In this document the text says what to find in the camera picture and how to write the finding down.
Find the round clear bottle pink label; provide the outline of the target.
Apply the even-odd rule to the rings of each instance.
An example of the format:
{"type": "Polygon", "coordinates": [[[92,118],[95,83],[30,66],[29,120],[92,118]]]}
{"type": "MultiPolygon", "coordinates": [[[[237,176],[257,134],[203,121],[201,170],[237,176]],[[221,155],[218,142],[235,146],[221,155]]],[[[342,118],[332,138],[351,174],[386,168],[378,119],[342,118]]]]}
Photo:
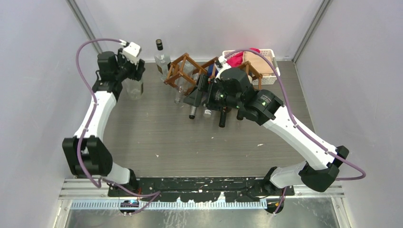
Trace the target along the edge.
{"type": "Polygon", "coordinates": [[[139,100],[141,99],[144,92],[144,82],[142,79],[139,81],[126,79],[125,81],[126,91],[130,99],[139,100]]]}

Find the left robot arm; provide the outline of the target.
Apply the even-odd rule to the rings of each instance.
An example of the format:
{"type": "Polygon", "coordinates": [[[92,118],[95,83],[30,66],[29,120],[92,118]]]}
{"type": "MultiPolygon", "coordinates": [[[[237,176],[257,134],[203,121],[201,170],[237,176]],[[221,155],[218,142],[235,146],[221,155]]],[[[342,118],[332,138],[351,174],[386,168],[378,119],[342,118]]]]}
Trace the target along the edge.
{"type": "Polygon", "coordinates": [[[109,184],[119,184],[127,196],[138,192],[139,184],[132,169],[113,161],[103,143],[107,120],[122,92],[126,79],[140,82],[145,71],[139,51],[120,48],[97,56],[96,82],[90,89],[91,104],[85,118],[73,137],[62,142],[68,166],[73,175],[84,178],[100,176],[109,184]]]}

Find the blue Dash Blue bottle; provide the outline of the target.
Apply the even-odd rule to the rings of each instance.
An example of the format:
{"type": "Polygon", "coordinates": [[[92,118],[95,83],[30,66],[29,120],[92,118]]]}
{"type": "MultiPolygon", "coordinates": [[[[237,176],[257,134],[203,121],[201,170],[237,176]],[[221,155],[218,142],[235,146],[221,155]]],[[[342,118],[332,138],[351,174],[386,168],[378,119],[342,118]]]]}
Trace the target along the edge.
{"type": "Polygon", "coordinates": [[[211,114],[212,114],[212,112],[209,109],[205,109],[204,112],[203,112],[203,116],[206,117],[206,118],[210,118],[211,114]]]}

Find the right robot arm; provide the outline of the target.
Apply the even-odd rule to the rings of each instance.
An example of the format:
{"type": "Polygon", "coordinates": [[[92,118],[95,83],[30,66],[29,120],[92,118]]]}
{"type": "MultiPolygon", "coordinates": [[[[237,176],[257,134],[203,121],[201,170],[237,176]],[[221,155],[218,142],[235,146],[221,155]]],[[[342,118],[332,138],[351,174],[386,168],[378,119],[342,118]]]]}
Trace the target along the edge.
{"type": "Polygon", "coordinates": [[[257,90],[251,76],[239,68],[229,68],[218,73],[218,78],[199,76],[196,87],[184,98],[191,106],[189,118],[195,118],[200,106],[221,114],[220,127],[225,126],[226,112],[236,110],[237,119],[247,119],[274,132],[291,145],[304,162],[288,167],[272,167],[264,178],[264,189],[276,195],[282,188],[304,184],[317,192],[326,191],[336,180],[342,161],[349,150],[324,142],[309,128],[288,113],[288,107],[271,91],[257,90]]]}

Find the slim clear glass bottle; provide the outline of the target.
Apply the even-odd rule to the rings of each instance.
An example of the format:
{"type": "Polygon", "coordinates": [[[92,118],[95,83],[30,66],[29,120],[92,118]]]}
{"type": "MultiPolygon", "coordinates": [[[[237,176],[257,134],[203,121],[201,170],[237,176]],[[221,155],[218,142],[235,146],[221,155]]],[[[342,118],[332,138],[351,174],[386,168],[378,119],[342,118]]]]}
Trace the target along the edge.
{"type": "MultiPolygon", "coordinates": [[[[185,65],[184,65],[183,72],[184,72],[186,75],[191,76],[192,70],[193,70],[192,64],[189,63],[188,61],[186,61],[186,62],[185,62],[185,65]]],[[[175,96],[174,102],[175,102],[176,104],[179,104],[179,103],[181,103],[181,101],[182,101],[182,98],[183,98],[183,96],[184,96],[184,93],[185,93],[185,92],[188,90],[188,88],[189,88],[189,82],[188,82],[186,79],[184,79],[183,77],[180,77],[180,78],[178,78],[178,79],[176,80],[176,84],[177,84],[178,87],[177,87],[177,92],[176,92],[176,96],[175,96]]]]}

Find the square clear liquor bottle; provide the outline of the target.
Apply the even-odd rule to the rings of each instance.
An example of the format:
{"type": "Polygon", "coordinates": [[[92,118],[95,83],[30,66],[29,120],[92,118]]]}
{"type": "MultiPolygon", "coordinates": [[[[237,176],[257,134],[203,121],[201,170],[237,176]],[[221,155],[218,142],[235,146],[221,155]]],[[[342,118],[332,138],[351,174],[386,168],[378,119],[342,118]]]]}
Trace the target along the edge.
{"type": "Polygon", "coordinates": [[[154,60],[157,64],[157,69],[160,72],[160,78],[164,82],[168,77],[169,69],[171,66],[171,58],[164,49],[161,39],[157,39],[155,43],[157,47],[157,52],[154,55],[154,60]]]}

